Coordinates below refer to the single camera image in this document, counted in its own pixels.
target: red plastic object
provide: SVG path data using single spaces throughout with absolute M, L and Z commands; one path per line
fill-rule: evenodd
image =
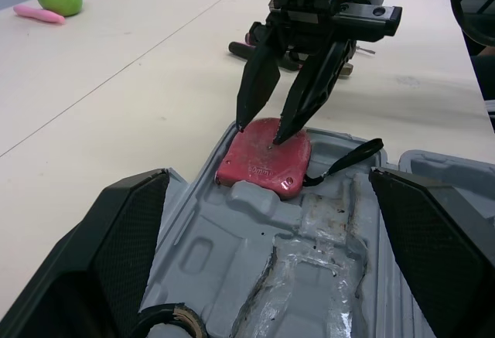
M 273 145 L 278 123 L 275 118 L 258 119 L 236 134 L 217 170 L 221 185 L 232 186 L 244 180 L 272 189 L 282 199 L 299 194 L 311 142 L 306 132 L 300 131 L 283 144 Z

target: molded compartment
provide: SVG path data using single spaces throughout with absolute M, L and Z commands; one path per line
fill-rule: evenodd
M 402 155 L 399 169 L 454 186 L 483 218 L 494 224 L 494 165 L 433 152 L 411 150 Z
M 310 176 L 362 143 L 307 132 Z M 413 322 L 367 179 L 386 164 L 385 152 L 281 201 L 251 183 L 215 183 L 235 133 L 232 125 L 197 180 L 164 209 L 142 308 L 184 302 L 213 338 L 415 336 L 422 322 Z M 150 337 L 184 333 L 157 326 Z

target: black strap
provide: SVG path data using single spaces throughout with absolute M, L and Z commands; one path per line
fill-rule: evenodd
M 379 152 L 384 147 L 384 143 L 381 141 L 381 138 L 375 138 L 371 141 L 365 142 L 362 145 L 357 146 L 353 151 L 349 152 L 343 158 L 340 158 L 336 162 L 330 166 L 326 172 L 324 172 L 321 176 L 311 178 L 308 175 L 304 175 L 304 180 L 302 181 L 302 185 L 304 187 L 313 187 L 319 185 L 325 177 L 331 176 L 342 169 L 349 168 L 357 164 L 358 162 L 362 162 L 377 152 Z

